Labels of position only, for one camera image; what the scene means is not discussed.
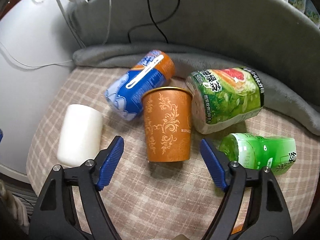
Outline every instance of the striped cloth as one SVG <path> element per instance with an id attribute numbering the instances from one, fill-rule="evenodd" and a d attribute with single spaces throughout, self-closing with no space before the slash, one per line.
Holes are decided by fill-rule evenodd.
<path id="1" fill-rule="evenodd" d="M 37 194 L 56 158 L 59 134 L 70 104 L 84 104 L 103 113 L 104 126 L 100 148 L 106 148 L 114 136 L 125 141 L 124 154 L 108 187 L 101 192 L 105 207 L 123 239 L 172 239 L 184 234 L 200 239 L 211 223 L 221 194 L 199 154 L 203 135 L 192 131 L 191 158 L 180 163 L 149 163 L 146 155 L 143 118 L 120 120 L 107 105 L 104 91 L 127 69 L 76 68 L 63 85 L 41 120 L 28 155 L 27 174 Z M 170 85 L 185 87 L 183 80 Z M 293 229 L 308 216 L 318 182 L 320 167 L 319 137 L 294 120 L 263 109 L 258 116 L 209 135 L 216 145 L 232 132 L 250 132 L 261 136 L 287 136 L 296 140 L 297 161 L 277 180 L 286 199 Z M 236 225 L 243 223 L 250 190 L 246 190 Z M 89 232 L 79 191 L 74 189 L 82 229 Z"/>

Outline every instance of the cup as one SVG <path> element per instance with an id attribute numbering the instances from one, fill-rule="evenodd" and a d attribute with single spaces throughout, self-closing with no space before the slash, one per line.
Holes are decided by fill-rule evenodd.
<path id="1" fill-rule="evenodd" d="M 191 93 L 177 87 L 152 89 L 142 96 L 149 161 L 190 158 L 191 101 Z"/>
<path id="2" fill-rule="evenodd" d="M 94 159 L 100 150 L 102 114 L 84 105 L 70 105 L 60 133 L 57 159 L 67 167 Z"/>

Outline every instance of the light green bottle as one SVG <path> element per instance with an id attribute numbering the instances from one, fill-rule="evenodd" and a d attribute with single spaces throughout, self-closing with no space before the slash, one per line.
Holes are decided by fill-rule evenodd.
<path id="1" fill-rule="evenodd" d="M 293 138 L 231 133 L 222 139 L 219 150 L 245 168 L 259 170 L 268 166 L 275 175 L 287 172 L 297 159 Z"/>

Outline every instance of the cup rim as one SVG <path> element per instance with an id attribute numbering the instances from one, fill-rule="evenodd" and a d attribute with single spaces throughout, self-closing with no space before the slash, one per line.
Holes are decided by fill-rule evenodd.
<path id="1" fill-rule="evenodd" d="M 193 98 L 192 93 L 190 91 L 186 90 L 186 89 L 183 89 L 183 88 L 179 88 L 179 87 L 159 87 L 159 88 L 154 88 L 154 89 L 151 89 L 151 90 L 145 92 L 142 95 L 141 100 L 143 100 L 146 95 L 151 94 L 151 93 L 156 92 L 156 91 L 160 91 L 160 90 L 179 90 L 179 91 L 183 91 L 183 92 L 186 92 L 187 94 L 189 94 L 191 96 L 191 99 Z"/>

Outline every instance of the screw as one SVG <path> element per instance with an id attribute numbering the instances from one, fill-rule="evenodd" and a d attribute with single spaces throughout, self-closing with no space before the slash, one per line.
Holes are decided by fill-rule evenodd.
<path id="1" fill-rule="evenodd" d="M 54 167 L 53 167 L 53 170 L 54 171 L 59 171 L 61 169 L 61 166 L 59 165 L 59 164 L 57 164 L 57 165 L 55 165 Z"/>
<path id="2" fill-rule="evenodd" d="M 232 167 L 239 167 L 239 162 L 237 162 L 237 161 L 231 161 L 230 162 L 230 165 L 232 166 Z"/>
<path id="3" fill-rule="evenodd" d="M 266 172 L 266 173 L 269 173 L 270 172 L 270 168 L 268 166 L 264 166 L 263 168 L 263 171 Z"/>
<path id="4" fill-rule="evenodd" d="M 87 160 L 85 166 L 91 167 L 94 164 L 94 160 Z"/>

